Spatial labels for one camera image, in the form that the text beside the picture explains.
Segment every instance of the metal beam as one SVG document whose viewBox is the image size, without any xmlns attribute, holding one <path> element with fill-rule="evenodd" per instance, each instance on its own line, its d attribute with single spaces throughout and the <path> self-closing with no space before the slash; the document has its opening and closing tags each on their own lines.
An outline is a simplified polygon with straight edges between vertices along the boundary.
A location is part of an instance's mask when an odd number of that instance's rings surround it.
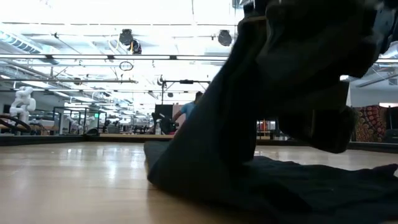
<svg viewBox="0 0 398 224">
<path fill-rule="evenodd" d="M 77 55 L 77 54 L 0 54 L 0 59 L 58 59 L 58 60 L 187 60 L 226 61 L 228 56 L 211 55 Z"/>
<path fill-rule="evenodd" d="M 22 79 L 22 78 L 10 78 L 10 79 L 2 79 L 2 82 L 61 82 L 61 83 L 138 83 L 135 80 L 31 80 L 31 79 Z"/>
<path fill-rule="evenodd" d="M 18 67 L 18 68 L 22 68 L 23 70 L 28 71 L 28 72 L 31 73 L 32 75 L 41 75 L 41 76 L 43 76 L 43 77 L 51 78 L 50 75 L 47 75 L 47 74 L 45 74 L 45 73 L 36 71 L 36 70 L 34 70 L 34 69 L 29 68 L 28 66 L 21 65 L 21 64 L 19 64 L 19 63 L 17 63 L 17 62 L 14 62 L 14 61 L 12 61 L 12 60 L 0 59 L 0 61 L 6 62 L 6 63 L 8 63 L 8 64 L 10 64 L 10 65 L 13 65 L 13 66 L 15 66 L 15 67 Z"/>
<path fill-rule="evenodd" d="M 66 63 L 60 63 L 58 65 L 46 65 L 46 64 L 31 64 L 31 63 L 19 63 L 20 65 L 28 65 L 31 67 L 119 67 L 119 64 L 117 65 L 107 65 L 107 64 L 98 64 L 98 65 L 84 65 L 84 64 L 66 64 Z M 8 67 L 10 65 L 6 63 L 0 63 L 0 67 Z"/>
<path fill-rule="evenodd" d="M 379 83 L 379 82 L 382 82 L 384 80 L 388 80 L 389 78 L 394 78 L 394 77 L 398 77 L 398 73 L 392 74 L 392 75 L 386 75 L 385 77 L 380 77 L 380 78 L 377 78 L 377 79 L 374 79 L 374 80 L 370 80 L 368 82 L 364 82 L 362 84 L 356 85 L 356 87 L 357 88 L 366 87 L 368 85 L 373 85 L 375 83 Z"/>
</svg>

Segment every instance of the black cloth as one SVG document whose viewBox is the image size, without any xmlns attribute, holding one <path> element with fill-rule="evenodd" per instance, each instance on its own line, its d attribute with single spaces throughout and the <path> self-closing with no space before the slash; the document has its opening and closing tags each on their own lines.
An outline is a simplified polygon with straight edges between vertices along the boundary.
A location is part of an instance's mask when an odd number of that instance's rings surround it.
<svg viewBox="0 0 398 224">
<path fill-rule="evenodd" d="M 145 144 L 148 180 L 193 200 L 271 213 L 279 223 L 371 224 L 397 215 L 397 165 L 347 171 L 254 157 L 257 119 L 295 114 L 308 121 L 288 129 L 298 140 L 329 152 L 346 150 L 353 117 L 340 116 L 348 84 L 339 77 L 361 78 L 380 40 L 365 38 L 372 27 L 363 26 L 357 0 L 257 2 L 255 12 L 245 9 L 228 60 L 174 139 Z M 326 125 L 316 110 L 339 117 L 330 142 L 307 127 Z"/>
<path fill-rule="evenodd" d="M 398 219 L 396 164 L 348 171 L 255 156 L 227 169 L 214 166 L 215 158 L 205 152 L 195 160 L 184 158 L 190 148 L 172 159 L 166 151 L 169 144 L 147 142 L 144 150 L 148 179 L 170 193 L 272 214 L 278 223 L 371 224 Z"/>
</svg>

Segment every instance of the ceiling duct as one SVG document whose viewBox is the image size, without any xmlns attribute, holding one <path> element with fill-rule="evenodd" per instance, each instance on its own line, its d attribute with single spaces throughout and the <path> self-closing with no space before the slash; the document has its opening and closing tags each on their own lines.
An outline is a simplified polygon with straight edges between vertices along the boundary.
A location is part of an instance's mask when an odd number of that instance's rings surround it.
<svg viewBox="0 0 398 224">
<path fill-rule="evenodd" d="M 15 35 L 8 32 L 5 26 L 0 23 L 0 41 L 17 47 L 30 54 L 54 54 L 56 49 L 51 46 L 41 46 L 35 42 L 23 37 L 22 35 Z M 42 59 L 41 61 L 51 63 L 53 65 L 59 64 L 59 61 L 54 59 Z"/>
<path fill-rule="evenodd" d="M 32 76 L 34 76 L 34 73 L 31 71 L 26 71 L 26 70 L 19 70 L 11 67 L 3 67 L 0 66 L 0 75 L 5 75 L 7 77 L 12 77 L 12 78 L 26 78 L 26 79 L 32 79 Z M 30 85 L 30 83 L 18 83 L 17 86 L 23 86 L 23 85 Z M 67 85 L 64 85 L 63 83 L 49 83 L 49 85 L 52 85 L 57 88 L 62 88 L 66 89 L 69 87 Z M 89 97 L 89 98 L 94 98 L 95 100 L 98 101 L 103 101 L 101 97 L 97 97 L 94 95 L 88 95 L 85 93 L 80 93 L 80 92 L 70 92 L 67 94 L 68 96 L 84 96 L 84 97 Z"/>
</svg>

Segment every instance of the ceiling light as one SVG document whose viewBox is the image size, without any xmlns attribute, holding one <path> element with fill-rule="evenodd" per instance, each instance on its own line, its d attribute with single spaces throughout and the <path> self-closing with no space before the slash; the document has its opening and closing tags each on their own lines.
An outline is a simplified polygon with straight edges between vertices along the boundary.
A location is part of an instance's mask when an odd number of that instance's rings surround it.
<svg viewBox="0 0 398 224">
<path fill-rule="evenodd" d="M 96 103 L 96 105 L 115 105 L 115 103 Z"/>
<path fill-rule="evenodd" d="M 68 110 L 78 110 L 78 111 L 86 110 L 86 108 L 75 108 L 75 107 L 68 107 L 66 109 L 68 109 Z"/>
<path fill-rule="evenodd" d="M 93 100 L 89 97 L 82 97 L 82 96 L 74 96 L 74 99 L 84 101 L 84 102 L 94 102 L 96 100 Z"/>
<path fill-rule="evenodd" d="M 71 107 L 71 108 L 88 108 L 88 105 L 76 105 L 76 104 L 71 104 L 71 103 L 65 103 L 65 107 Z"/>
<path fill-rule="evenodd" d="M 348 75 L 340 75 L 340 81 L 347 80 L 349 78 Z"/>
<path fill-rule="evenodd" d="M 111 91 L 111 90 L 83 90 L 85 92 L 103 92 L 103 91 Z"/>
<path fill-rule="evenodd" d="M 41 87 L 41 88 L 52 88 L 54 86 L 46 84 L 44 82 L 32 82 L 32 81 L 23 81 L 22 83 L 28 84 L 28 85 L 32 85 L 32 86 L 36 86 L 36 87 Z"/>
<path fill-rule="evenodd" d="M 80 91 L 80 90 L 70 90 L 70 89 L 65 89 L 65 90 L 61 90 L 61 89 L 51 89 L 49 91 Z"/>
<path fill-rule="evenodd" d="M 376 63 L 398 63 L 398 59 L 382 58 L 382 59 L 377 60 Z"/>
<path fill-rule="evenodd" d="M 118 108 L 115 107 L 115 106 L 105 106 L 105 108 L 106 108 L 106 109 L 109 109 L 109 110 L 117 110 L 117 109 L 118 109 Z"/>
<path fill-rule="evenodd" d="M 167 55 L 115 55 L 115 59 L 120 60 L 169 60 Z"/>
<path fill-rule="evenodd" d="M 64 93 L 59 93 L 59 92 L 54 92 L 55 94 L 57 94 L 58 96 L 63 96 L 63 97 L 70 97 Z"/>
<path fill-rule="evenodd" d="M 45 55 L 37 55 L 37 54 L 0 54 L 0 58 L 34 58 L 34 59 L 43 59 L 47 58 Z"/>
<path fill-rule="evenodd" d="M 108 59 L 106 55 L 53 55 L 54 59 Z"/>
<path fill-rule="evenodd" d="M 117 112 L 116 110 L 101 110 L 101 111 L 106 112 L 106 113 Z"/>
<path fill-rule="evenodd" d="M 226 61 L 227 56 L 177 56 L 177 60 L 212 60 L 212 61 Z"/>
<path fill-rule="evenodd" d="M 43 90 L 43 89 L 33 89 L 33 91 L 45 91 L 45 90 Z"/>
<path fill-rule="evenodd" d="M 128 114 L 128 115 L 133 115 L 133 114 L 135 114 L 136 112 L 134 112 L 134 111 L 122 111 L 124 114 Z"/>
</svg>

